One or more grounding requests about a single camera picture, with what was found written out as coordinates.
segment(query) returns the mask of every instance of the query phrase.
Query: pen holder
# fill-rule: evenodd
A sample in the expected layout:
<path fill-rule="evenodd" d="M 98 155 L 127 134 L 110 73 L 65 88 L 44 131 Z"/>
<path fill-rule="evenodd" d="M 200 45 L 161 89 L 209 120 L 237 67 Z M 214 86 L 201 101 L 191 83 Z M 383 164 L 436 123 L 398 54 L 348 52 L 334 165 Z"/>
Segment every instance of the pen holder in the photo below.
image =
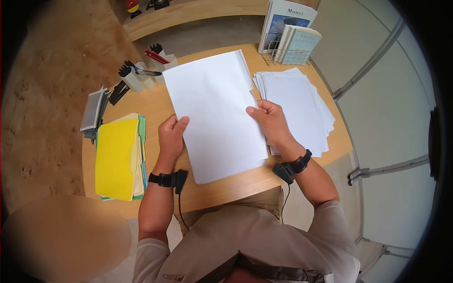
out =
<path fill-rule="evenodd" d="M 178 60 L 176 59 L 175 55 L 173 55 L 173 54 L 165 55 L 165 52 L 163 50 L 159 53 L 159 55 L 162 56 L 163 58 L 167 59 L 170 63 L 161 64 L 155 60 L 152 60 L 154 66 L 156 66 L 155 71 L 163 72 L 165 70 L 178 66 Z M 154 77 L 154 79 L 156 80 L 156 82 L 158 82 L 161 85 L 165 84 L 163 75 L 156 76 L 156 77 Z"/>
<path fill-rule="evenodd" d="M 137 62 L 135 66 L 141 70 L 148 70 L 144 62 Z M 135 74 L 137 80 L 142 82 L 146 88 L 152 88 L 155 85 L 155 80 L 151 76 L 141 76 Z"/>
<path fill-rule="evenodd" d="M 151 77 L 144 77 L 137 75 L 135 69 L 130 67 L 131 71 L 127 76 L 121 77 L 127 86 L 134 92 L 142 92 L 145 88 L 151 88 L 154 86 L 154 81 Z"/>

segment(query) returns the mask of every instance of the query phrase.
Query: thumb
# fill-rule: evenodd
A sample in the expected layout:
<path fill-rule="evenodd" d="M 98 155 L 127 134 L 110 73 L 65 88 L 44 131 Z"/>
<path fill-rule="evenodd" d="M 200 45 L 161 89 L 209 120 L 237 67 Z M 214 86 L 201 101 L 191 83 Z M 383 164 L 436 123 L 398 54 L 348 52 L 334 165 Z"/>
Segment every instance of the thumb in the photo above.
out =
<path fill-rule="evenodd" d="M 248 115 L 250 115 L 250 117 L 257 120 L 258 123 L 263 123 L 264 119 L 266 119 L 266 114 L 252 106 L 247 107 L 246 112 Z"/>
<path fill-rule="evenodd" d="M 183 133 L 189 124 L 189 117 L 184 116 L 176 123 L 174 130 Z"/>

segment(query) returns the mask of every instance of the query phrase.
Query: hand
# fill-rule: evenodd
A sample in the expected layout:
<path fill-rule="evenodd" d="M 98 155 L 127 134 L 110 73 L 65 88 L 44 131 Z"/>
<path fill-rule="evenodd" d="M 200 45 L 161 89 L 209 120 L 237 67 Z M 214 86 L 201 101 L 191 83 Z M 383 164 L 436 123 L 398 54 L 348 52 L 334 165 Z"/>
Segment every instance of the hand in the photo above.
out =
<path fill-rule="evenodd" d="M 294 140 L 280 105 L 267 100 L 258 100 L 258 109 L 249 106 L 246 112 L 260 124 L 271 145 L 279 148 Z"/>
<path fill-rule="evenodd" d="M 176 115 L 171 115 L 159 126 L 159 159 L 175 161 L 183 150 L 183 132 L 189 123 L 189 117 L 184 116 L 179 121 Z"/>

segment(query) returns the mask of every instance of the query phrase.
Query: shirt logo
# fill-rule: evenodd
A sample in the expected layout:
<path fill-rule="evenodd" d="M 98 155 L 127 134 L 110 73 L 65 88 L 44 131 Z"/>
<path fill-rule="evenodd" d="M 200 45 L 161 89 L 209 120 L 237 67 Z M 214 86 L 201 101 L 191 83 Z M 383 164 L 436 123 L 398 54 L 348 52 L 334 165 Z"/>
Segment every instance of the shirt logo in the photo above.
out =
<path fill-rule="evenodd" d="M 181 282 L 186 275 L 171 275 L 171 274 L 164 274 L 163 277 L 164 279 L 168 281 L 177 281 Z"/>

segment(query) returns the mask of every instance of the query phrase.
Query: black cable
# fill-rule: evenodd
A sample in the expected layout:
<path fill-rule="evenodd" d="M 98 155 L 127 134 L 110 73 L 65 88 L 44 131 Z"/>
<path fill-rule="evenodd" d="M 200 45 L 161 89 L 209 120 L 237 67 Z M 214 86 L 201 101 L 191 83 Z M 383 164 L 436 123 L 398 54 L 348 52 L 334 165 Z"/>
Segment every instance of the black cable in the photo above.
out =
<path fill-rule="evenodd" d="M 189 231 L 189 228 L 187 227 L 186 223 L 184 222 L 183 215 L 181 214 L 181 193 L 178 195 L 178 207 L 179 207 L 179 217 L 181 218 L 182 222 L 184 223 L 184 226 L 186 226 L 187 231 Z"/>
<path fill-rule="evenodd" d="M 289 186 L 288 184 L 288 195 L 286 196 L 285 200 L 284 200 L 284 204 L 283 204 L 283 207 L 282 207 L 282 216 L 281 216 L 281 219 L 282 219 L 282 224 L 284 224 L 283 222 L 283 209 L 284 209 L 284 206 L 286 205 L 286 201 L 288 200 L 288 197 L 289 197 L 289 193 L 291 192 L 291 187 Z"/>

